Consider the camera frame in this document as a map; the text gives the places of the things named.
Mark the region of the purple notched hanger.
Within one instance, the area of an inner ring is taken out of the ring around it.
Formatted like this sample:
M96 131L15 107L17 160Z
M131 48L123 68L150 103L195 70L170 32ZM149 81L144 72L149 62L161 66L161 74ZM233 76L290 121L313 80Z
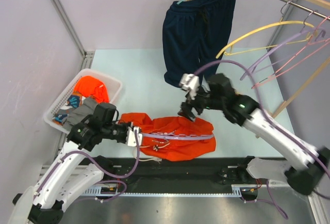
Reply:
M165 133L142 133L143 137L147 138L155 138L155 139L163 139L163 140L208 140L214 138L214 134L211 135L175 135L175 134L165 134Z

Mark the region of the orange shorts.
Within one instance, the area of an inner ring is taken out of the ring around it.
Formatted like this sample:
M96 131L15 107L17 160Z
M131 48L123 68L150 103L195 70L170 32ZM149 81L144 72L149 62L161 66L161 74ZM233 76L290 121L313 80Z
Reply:
M200 118L189 121L184 117L151 119L146 113L126 113L120 122L131 122L142 132L140 152L172 162L189 161L214 152L217 142L213 125Z

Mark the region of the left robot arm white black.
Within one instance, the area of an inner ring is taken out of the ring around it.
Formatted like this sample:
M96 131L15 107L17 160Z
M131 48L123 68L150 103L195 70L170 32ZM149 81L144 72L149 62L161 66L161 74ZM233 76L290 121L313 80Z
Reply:
M114 174L109 159L90 153L103 139L139 146L140 128L131 122L117 122L117 108L110 103L96 106L94 113L74 125L61 151L35 186L17 194L9 223L60 223L69 206L95 184L119 184L132 175Z

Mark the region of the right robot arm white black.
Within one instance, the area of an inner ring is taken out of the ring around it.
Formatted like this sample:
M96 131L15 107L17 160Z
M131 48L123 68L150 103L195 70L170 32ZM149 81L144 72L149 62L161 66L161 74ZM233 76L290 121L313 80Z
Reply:
M283 161L248 157L238 170L243 183L254 179L286 182L296 192L308 196L325 175L329 164L329 149L304 142L280 126L258 102L247 95L236 93L231 81L224 74L215 74L208 80L209 91L200 86L199 77L184 74L179 82L186 91L186 100L181 103L178 114L194 122L196 110L220 110L231 123L237 124L262 138L284 158Z

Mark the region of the navy blue shorts hanging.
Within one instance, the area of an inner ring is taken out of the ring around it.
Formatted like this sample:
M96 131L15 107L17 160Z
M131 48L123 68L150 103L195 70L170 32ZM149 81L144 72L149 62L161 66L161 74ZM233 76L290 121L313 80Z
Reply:
M162 26L164 80L178 87L183 74L216 60L229 41L236 0L174 1Z

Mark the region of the pink hanger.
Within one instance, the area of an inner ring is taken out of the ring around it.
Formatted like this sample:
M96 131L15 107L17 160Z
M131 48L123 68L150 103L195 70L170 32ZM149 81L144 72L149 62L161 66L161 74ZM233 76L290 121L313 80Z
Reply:
M252 66L250 66L251 74L262 71L264 68L257 69L257 66L266 58L273 55L275 52L284 48L287 45L303 43L304 45L296 52L286 56L279 62L274 62L272 65L277 65L278 68L266 78L254 83L253 89L265 85L280 76L288 73L302 62L306 61L320 50L329 46L329 30L323 25L328 21L328 17L324 18L317 26L311 28L305 27L300 32L294 34L280 44L271 48L269 52L260 57Z

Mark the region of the yellow hanger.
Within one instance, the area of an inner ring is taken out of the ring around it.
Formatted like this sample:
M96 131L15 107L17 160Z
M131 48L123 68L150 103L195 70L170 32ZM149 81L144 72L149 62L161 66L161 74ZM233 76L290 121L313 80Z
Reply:
M277 27L282 27L282 26L287 26L287 25L306 25L307 27L314 27L314 25L308 23L308 22L303 22L303 21L298 21L298 20L288 20L284 21L283 19L280 19L277 22L273 22L267 25L260 26L256 29L253 29L251 31L248 31L247 33L237 37L236 39L230 41L226 46L222 47L218 53L216 54L216 59L220 59L220 57L225 54L225 53L232 53L233 52L233 47L240 42L245 43L245 40L249 39L254 39L254 37L257 37L261 35L262 38L265 36L262 33L269 33L273 29Z

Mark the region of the grey garment in basket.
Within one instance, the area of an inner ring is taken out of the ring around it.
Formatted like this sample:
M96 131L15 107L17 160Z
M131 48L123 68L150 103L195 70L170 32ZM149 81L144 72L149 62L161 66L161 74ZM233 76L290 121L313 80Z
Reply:
M92 115L97 105L98 102L92 97L84 99L81 106L68 115L63 128L69 132L74 125L80 123L86 116Z

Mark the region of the white laundry basket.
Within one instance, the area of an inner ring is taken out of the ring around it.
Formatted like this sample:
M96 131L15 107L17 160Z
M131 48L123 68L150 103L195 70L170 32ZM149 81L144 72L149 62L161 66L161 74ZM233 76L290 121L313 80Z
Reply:
M53 121L55 114L58 110L65 104L69 96L72 94L76 83L83 77L83 76L92 76L94 78L99 79L107 88L108 96L110 99L111 104L116 104L118 99L120 98L120 93L123 88L123 84L120 80L99 72L97 70L92 69L83 69L81 70L65 87L65 89L61 92L61 94L56 98L56 100L52 103L52 105L48 108L48 110L43 115L43 120L49 124L51 127L68 134L69 131L64 129L61 125L56 124Z

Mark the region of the blue patterned garment in basket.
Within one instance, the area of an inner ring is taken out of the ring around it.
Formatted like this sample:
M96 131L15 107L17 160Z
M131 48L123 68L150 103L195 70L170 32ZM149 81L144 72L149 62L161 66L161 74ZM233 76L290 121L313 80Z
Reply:
M64 105L56 112L53 118L53 122L63 126L69 117L70 113L81 106L85 97L77 91L74 91Z

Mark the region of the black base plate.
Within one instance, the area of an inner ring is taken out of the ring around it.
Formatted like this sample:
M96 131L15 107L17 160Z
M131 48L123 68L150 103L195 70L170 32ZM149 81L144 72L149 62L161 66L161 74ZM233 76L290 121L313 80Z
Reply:
M196 158L184 162L140 162L119 190L132 195L232 194L238 185L256 194L265 182L248 175L245 158Z

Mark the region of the wooden clothes rack frame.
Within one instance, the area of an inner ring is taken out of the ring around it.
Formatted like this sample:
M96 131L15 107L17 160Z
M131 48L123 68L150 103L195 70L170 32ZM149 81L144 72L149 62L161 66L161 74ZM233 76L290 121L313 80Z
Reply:
M329 18L329 0L290 0ZM260 26L277 22L298 20L317 26L323 18L309 14L278 0L238 0L233 31L229 42ZM223 54L220 59L242 59L251 66L271 48L300 32L306 25L277 27L254 39L245 40L233 47L233 52ZM256 82L271 75L281 59L298 51L304 44L287 45L270 57L266 57L253 74ZM311 143L326 143L329 139L329 46L320 50L306 61L279 78L258 87L269 90L273 83L279 85L282 100L278 107L268 107L275 119L287 113L294 133Z

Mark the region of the aluminium frame post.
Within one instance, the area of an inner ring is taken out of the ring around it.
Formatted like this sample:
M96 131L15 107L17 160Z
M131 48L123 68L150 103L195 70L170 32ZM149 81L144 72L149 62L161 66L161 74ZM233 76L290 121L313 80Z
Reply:
M78 37L76 30L74 29L72 22L70 21L70 18L68 16L67 12L65 11L65 9L63 7L61 0L50 0L50 1L52 2L57 14L59 15L59 17L60 17L64 27L66 28L69 36L71 37L75 47L79 51L81 57L84 58L86 55L86 51L83 47L82 42L80 41L80 39Z

